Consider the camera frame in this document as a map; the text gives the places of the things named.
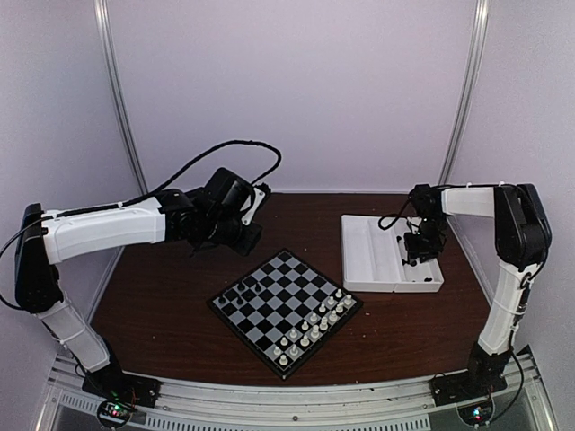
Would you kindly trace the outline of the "white plastic divided tray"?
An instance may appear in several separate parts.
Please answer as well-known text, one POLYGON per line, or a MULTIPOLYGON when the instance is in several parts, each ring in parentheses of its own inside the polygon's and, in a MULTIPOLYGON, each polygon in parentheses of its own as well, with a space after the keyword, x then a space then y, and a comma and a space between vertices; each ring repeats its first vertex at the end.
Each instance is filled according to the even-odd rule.
POLYGON ((388 230, 391 217, 343 215, 341 217, 342 284, 349 290, 363 293, 436 293, 444 283, 438 262, 425 264, 433 280, 409 283, 404 279, 396 236, 413 233, 418 217, 401 218, 388 230))

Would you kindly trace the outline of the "black white chessboard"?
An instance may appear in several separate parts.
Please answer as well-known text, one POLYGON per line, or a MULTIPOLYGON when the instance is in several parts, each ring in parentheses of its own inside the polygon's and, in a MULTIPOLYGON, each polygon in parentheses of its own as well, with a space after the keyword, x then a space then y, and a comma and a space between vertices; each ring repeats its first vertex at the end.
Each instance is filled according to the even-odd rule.
POLYGON ((281 329, 285 329, 290 318, 297 320, 296 313, 303 316, 308 311, 307 305, 314 308, 327 294, 338 288, 352 294, 293 251, 283 249, 212 296, 207 300, 207 306, 254 355, 285 381, 361 309, 363 302, 352 294, 359 305, 351 316, 337 323, 327 339, 321 340, 319 346, 313 347, 287 371, 279 369, 266 355, 266 350, 279 338, 279 330, 275 326, 279 324, 281 329), (243 291, 237 289, 240 282, 245 284, 243 291), (257 283, 261 284, 260 292, 254 290, 257 283), (225 305, 218 303, 222 295, 227 299, 225 305), (244 299, 240 306, 237 305, 239 295, 244 299))

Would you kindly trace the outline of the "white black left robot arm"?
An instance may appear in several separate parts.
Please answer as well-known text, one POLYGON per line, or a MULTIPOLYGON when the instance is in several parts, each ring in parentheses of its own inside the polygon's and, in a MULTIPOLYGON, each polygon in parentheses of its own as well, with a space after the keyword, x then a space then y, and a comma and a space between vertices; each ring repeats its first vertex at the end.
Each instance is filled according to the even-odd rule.
POLYGON ((119 399, 129 389, 128 377, 67 292, 72 278, 61 277, 60 268, 132 245, 165 242, 224 244, 245 255, 258 241, 261 228, 253 218, 268 195, 262 187, 234 185, 228 191, 168 189, 94 208, 30 205, 20 230, 7 242, 15 248, 14 288, 5 305, 37 317, 94 374, 95 385, 119 399))

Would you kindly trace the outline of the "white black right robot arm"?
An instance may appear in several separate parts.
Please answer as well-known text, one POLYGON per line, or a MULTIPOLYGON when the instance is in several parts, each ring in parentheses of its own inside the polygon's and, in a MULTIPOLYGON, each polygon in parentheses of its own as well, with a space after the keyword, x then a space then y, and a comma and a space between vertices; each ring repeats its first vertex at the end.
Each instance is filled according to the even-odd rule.
POLYGON ((411 266, 435 259, 444 250, 444 231, 450 216, 493 220, 498 284, 488 319, 473 345, 468 370, 460 380, 466 395, 479 396, 509 361, 531 284, 548 258, 552 231, 544 206, 531 183, 418 184, 410 191, 408 203, 420 218, 415 231, 405 234, 403 240, 411 266))

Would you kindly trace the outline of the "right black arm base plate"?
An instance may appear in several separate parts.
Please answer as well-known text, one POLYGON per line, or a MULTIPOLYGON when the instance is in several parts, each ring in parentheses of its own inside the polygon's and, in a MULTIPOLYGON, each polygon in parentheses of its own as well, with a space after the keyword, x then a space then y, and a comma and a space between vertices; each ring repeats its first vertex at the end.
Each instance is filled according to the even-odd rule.
POLYGON ((503 372, 510 354, 471 356, 462 372, 433 377, 429 381, 437 407, 472 400, 507 388, 503 372))

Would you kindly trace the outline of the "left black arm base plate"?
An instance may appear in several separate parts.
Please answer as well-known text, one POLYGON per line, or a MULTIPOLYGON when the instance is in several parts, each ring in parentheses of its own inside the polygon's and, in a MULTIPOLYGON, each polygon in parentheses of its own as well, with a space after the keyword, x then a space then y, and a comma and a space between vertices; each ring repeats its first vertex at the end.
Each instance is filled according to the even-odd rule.
POLYGON ((157 379, 127 374, 117 360, 112 360, 98 371, 87 371, 82 390, 113 402, 153 408, 160 387, 157 379))

